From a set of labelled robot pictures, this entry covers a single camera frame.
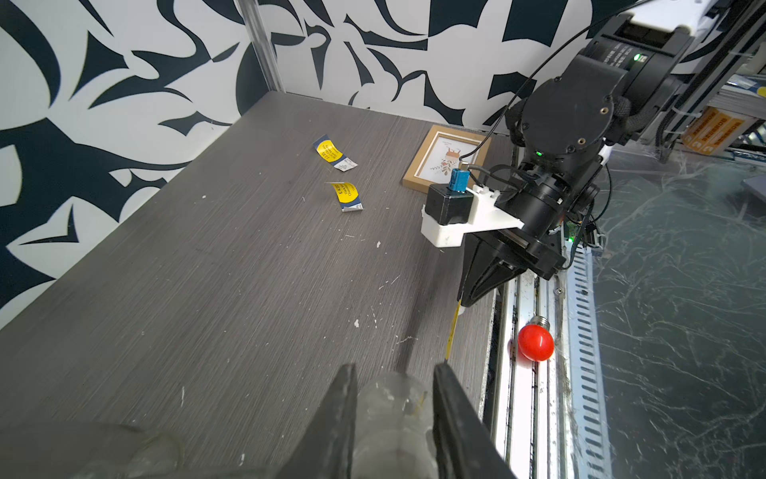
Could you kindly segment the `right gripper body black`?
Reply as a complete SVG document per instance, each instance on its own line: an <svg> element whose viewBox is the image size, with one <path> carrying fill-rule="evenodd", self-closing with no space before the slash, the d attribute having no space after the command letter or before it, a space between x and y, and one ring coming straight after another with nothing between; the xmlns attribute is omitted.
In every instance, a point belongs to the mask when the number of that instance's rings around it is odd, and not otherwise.
<svg viewBox="0 0 766 479"><path fill-rule="evenodd" d="M600 161L562 174L522 163L519 181L501 194L496 206L525 225L491 232L501 232L520 246L526 271L551 279L571 265L574 249L596 229L594 200L600 189L594 178L601 171Z"/></svg>

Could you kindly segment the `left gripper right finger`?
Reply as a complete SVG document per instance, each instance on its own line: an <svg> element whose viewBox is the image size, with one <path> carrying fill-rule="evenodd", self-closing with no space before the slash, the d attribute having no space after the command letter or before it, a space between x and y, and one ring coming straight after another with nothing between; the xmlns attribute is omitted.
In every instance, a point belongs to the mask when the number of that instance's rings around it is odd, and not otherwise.
<svg viewBox="0 0 766 479"><path fill-rule="evenodd" d="M434 368L433 412L439 478L515 478L446 362Z"/></svg>

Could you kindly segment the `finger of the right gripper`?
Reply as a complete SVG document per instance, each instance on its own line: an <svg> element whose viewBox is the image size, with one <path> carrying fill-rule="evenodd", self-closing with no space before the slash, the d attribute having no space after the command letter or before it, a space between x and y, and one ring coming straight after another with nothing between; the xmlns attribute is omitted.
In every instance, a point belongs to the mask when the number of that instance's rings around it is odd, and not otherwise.
<svg viewBox="0 0 766 479"><path fill-rule="evenodd" d="M465 237L463 269L458 292L462 307L472 307L493 289L527 270L521 248L501 232Z"/></svg>

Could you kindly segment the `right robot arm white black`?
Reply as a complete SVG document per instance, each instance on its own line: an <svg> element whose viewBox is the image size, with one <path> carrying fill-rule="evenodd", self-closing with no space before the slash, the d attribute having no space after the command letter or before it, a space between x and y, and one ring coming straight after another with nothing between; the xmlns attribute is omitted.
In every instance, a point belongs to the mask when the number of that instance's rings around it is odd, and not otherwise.
<svg viewBox="0 0 766 479"><path fill-rule="evenodd" d="M458 299L474 305L530 271L568 269L557 229L575 247L596 230L596 177L610 148L637 139L680 87L674 68L727 14L720 1L642 1L608 16L565 71L512 105L505 120L517 165L471 168L460 199L464 247Z"/></svg>

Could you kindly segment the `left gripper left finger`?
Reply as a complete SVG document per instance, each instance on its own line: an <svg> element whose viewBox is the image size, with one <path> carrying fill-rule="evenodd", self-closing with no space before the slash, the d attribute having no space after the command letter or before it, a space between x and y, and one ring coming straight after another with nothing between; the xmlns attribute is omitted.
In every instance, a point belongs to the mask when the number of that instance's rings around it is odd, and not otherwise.
<svg viewBox="0 0 766 479"><path fill-rule="evenodd" d="M356 365L343 364L275 478L351 478L357 396Z"/></svg>

